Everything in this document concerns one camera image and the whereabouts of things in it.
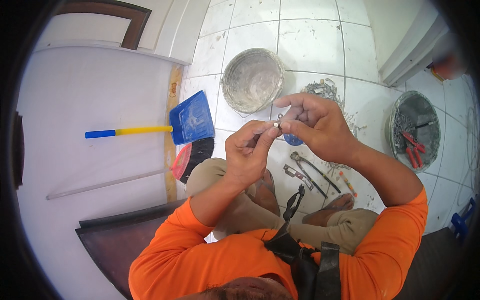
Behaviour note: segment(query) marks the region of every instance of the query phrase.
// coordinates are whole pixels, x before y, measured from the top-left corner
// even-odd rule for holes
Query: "knee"
[[[198,164],[187,180],[187,195],[194,196],[217,182],[227,171],[227,161],[222,158],[209,158]]]

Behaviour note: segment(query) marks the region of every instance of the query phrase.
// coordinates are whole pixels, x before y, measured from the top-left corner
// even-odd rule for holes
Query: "black broom bristles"
[[[180,178],[181,182],[186,184],[193,169],[204,160],[212,157],[214,147],[215,139],[213,137],[192,142],[192,153],[190,154],[190,160],[185,168],[185,172]]]

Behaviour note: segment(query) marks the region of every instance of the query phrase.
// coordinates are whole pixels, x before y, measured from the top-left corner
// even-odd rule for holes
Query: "metal bucket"
[[[264,48],[251,48],[235,56],[225,68],[222,92],[228,105],[252,114],[267,108],[280,95],[285,67],[280,58]]]
[[[421,168],[413,168],[406,153],[407,142],[398,137],[395,130],[396,119],[403,115],[407,117],[412,126],[409,130],[413,137],[425,145],[425,154],[420,153],[423,162]],[[415,129],[415,126],[433,121],[433,124]],[[432,103],[417,91],[403,93],[394,103],[390,117],[385,122],[385,139],[392,149],[393,156],[409,167],[415,173],[426,170],[437,159],[440,147],[440,123]]]

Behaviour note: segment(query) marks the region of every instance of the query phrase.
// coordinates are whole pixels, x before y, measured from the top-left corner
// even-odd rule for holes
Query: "red-handled pliers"
[[[419,143],[418,140],[413,137],[413,135],[411,135],[406,131],[402,132],[402,135],[408,142],[410,142],[410,144],[413,145],[413,153],[412,153],[412,149],[409,147],[407,143],[407,155],[410,159],[410,163],[412,164],[412,167],[414,169],[423,167],[423,162],[420,158],[419,151],[422,153],[425,153],[425,145],[422,143]]]

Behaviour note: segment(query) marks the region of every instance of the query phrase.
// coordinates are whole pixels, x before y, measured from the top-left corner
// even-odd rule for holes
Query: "wooden door frame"
[[[55,15],[78,12],[98,13],[129,19],[130,23],[120,47],[137,50],[152,10],[115,0],[73,0],[61,5]]]

